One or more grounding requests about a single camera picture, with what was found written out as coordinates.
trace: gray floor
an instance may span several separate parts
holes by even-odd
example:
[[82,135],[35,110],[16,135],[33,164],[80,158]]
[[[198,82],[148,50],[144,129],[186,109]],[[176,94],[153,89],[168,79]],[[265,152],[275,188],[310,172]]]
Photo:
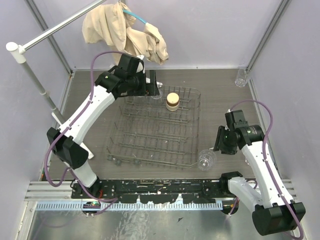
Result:
[[86,218],[78,211],[36,211],[28,240],[289,240],[260,236],[240,202],[232,216],[218,210],[106,211]]
[[[252,99],[248,86],[235,86],[236,69],[199,69],[199,70],[157,70],[157,81],[164,85],[196,88],[201,92],[201,111],[199,124],[199,151],[212,148],[215,144],[218,127],[226,123],[225,113],[233,104]],[[77,71],[71,83],[64,116],[69,118],[90,92],[90,73]],[[115,121],[119,102],[114,102],[94,123],[84,139],[84,143],[94,153],[89,161],[93,171],[101,179],[166,179],[166,178],[219,178],[221,173],[239,171],[246,178],[253,178],[253,172],[245,162],[241,152],[236,155],[217,153],[217,163],[210,171],[194,168],[175,168],[143,164],[134,166],[123,163],[121,166],[106,160],[105,147],[110,130]],[[258,124],[258,117],[253,103],[243,103],[248,122]],[[59,179],[65,165],[53,157],[50,175]]]

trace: white wall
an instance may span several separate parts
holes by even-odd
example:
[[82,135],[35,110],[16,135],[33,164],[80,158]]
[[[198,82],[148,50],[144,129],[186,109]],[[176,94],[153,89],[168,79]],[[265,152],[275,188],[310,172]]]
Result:
[[[53,26],[92,1],[35,2],[48,25]],[[169,61],[163,68],[220,69],[248,65],[280,0],[127,0],[126,3],[134,13],[158,27],[166,40]],[[77,69],[89,69],[93,56],[108,49],[103,42],[85,44],[81,32],[83,19],[55,34],[68,61]],[[143,29],[140,22],[134,27]],[[104,56],[95,66],[105,69],[111,63],[111,57]]]
[[306,207],[312,240],[320,235],[319,12],[318,0],[292,1],[252,72],[259,100],[274,115],[276,162]]
[[[7,42],[25,44],[40,28],[21,0],[1,3],[0,23],[0,191],[6,202],[1,208],[0,238],[11,240],[18,230],[29,182],[40,175],[48,145],[46,132],[54,121],[36,87],[6,51]],[[42,42],[25,56],[59,104],[68,73],[50,45]]]

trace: towel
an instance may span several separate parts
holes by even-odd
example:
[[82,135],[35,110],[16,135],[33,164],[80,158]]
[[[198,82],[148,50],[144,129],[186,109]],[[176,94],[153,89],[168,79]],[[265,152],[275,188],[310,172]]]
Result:
[[[133,56],[144,55],[147,60],[162,65],[169,59],[167,44],[158,28],[146,23],[144,30],[132,28],[136,18],[126,14],[130,9],[122,2],[100,5],[85,16],[82,34],[87,44],[105,41],[112,50]],[[113,55],[116,63],[119,54]]]

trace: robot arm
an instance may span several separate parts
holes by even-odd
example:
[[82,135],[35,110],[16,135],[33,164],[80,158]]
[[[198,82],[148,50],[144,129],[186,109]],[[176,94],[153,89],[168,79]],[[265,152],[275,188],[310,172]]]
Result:
[[[73,169],[77,178],[95,197],[99,196],[100,180],[89,165],[88,152],[80,144],[101,113],[117,98],[159,95],[156,80],[146,79],[142,58],[143,56],[134,57],[123,54],[118,66],[103,72],[97,78],[90,105],[52,150],[68,167]],[[63,131],[69,127],[88,101],[90,101],[90,95],[58,130],[52,127],[48,130],[47,137],[50,144],[58,137],[60,130]]]
[[[227,126],[220,126],[214,146],[214,151],[234,155],[239,148],[248,160],[259,184],[260,193],[253,189],[239,172],[228,172],[221,175],[220,189],[226,194],[236,195],[252,213],[256,230],[261,235],[269,235],[291,231],[297,227],[282,197],[290,204],[300,221],[306,213],[302,202],[295,203],[281,181],[277,169],[270,157],[266,145],[267,158],[263,157],[263,139],[265,137],[259,125],[248,125],[242,110],[225,114]],[[271,173],[282,196],[273,182],[265,161],[268,161]]]

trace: wire rack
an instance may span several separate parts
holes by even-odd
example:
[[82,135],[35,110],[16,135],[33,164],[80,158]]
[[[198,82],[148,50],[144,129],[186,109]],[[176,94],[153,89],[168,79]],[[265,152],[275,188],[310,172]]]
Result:
[[[197,164],[201,94],[178,86],[162,86],[160,90],[159,106],[147,100],[136,104],[133,97],[122,99],[105,151],[107,160],[116,165],[129,162],[180,168]],[[166,108],[169,93],[180,98],[179,108],[173,112]]]

